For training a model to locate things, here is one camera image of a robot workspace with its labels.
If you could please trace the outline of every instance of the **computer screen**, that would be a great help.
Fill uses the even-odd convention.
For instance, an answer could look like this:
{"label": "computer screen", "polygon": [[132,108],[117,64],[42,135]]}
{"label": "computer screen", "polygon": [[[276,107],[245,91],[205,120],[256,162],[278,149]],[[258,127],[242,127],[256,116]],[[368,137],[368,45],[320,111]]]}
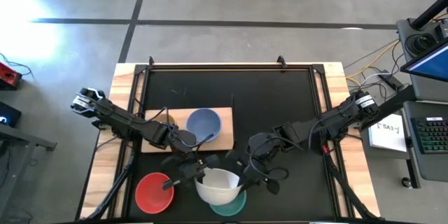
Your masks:
{"label": "computer screen", "polygon": [[448,43],[402,66],[401,71],[448,82]]}

